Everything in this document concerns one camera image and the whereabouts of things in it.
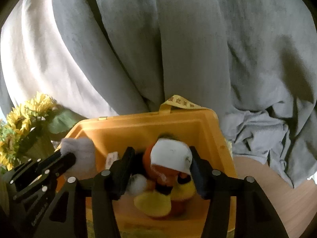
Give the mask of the white sock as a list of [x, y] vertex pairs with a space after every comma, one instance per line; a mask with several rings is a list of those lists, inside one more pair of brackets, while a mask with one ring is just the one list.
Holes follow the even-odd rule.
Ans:
[[97, 174], [95, 145], [89, 138], [64, 138], [61, 141], [62, 156], [73, 153], [75, 164], [65, 172], [65, 179], [76, 177], [78, 180], [93, 178]]

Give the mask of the green vase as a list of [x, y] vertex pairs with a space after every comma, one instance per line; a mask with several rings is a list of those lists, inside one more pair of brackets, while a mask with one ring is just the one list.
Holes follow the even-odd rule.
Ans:
[[46, 159], [55, 151], [48, 132], [40, 129], [34, 129], [24, 141], [23, 156], [33, 160]]

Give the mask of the sunflower bouquet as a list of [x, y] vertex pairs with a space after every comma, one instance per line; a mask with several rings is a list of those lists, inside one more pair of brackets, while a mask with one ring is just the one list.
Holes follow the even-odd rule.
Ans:
[[31, 159], [23, 156], [23, 147], [24, 139], [34, 129], [48, 132], [55, 148], [56, 143], [84, 119], [44, 93], [37, 93], [12, 108], [6, 121], [1, 121], [1, 174]]

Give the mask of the yellow plaid woven blanket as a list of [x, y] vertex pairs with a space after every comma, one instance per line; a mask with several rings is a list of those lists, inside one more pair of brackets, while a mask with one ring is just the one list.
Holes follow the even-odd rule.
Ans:
[[201, 237], [204, 219], [119, 219], [121, 237]]

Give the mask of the orange plastic crate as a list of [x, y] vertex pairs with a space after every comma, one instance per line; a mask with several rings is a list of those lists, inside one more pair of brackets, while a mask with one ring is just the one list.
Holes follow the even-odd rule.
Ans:
[[[209, 161], [213, 168], [227, 176], [236, 176], [234, 162], [216, 113], [176, 95], [164, 103], [158, 112], [83, 120], [67, 136], [74, 139], [89, 138], [94, 142], [96, 170], [99, 172], [104, 170], [109, 153], [117, 152], [123, 156], [127, 147], [143, 151], [164, 133], [172, 134], [195, 147], [200, 157]], [[209, 204], [209, 201], [195, 195], [182, 215], [167, 219], [206, 220]], [[134, 206], [130, 195], [123, 195], [114, 201], [113, 208], [116, 222], [123, 218], [149, 218]]]

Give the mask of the beige curtain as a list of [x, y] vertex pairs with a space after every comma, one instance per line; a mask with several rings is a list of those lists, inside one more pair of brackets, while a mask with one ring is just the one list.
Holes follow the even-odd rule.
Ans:
[[1, 118], [38, 92], [86, 118], [117, 115], [62, 41], [52, 0], [19, 0], [1, 28]]

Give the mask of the grey curtain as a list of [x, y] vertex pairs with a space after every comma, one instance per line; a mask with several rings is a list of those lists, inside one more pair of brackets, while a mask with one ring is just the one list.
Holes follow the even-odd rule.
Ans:
[[236, 156], [316, 177], [316, 7], [307, 0], [52, 0], [62, 41], [117, 115], [173, 95], [216, 112]]

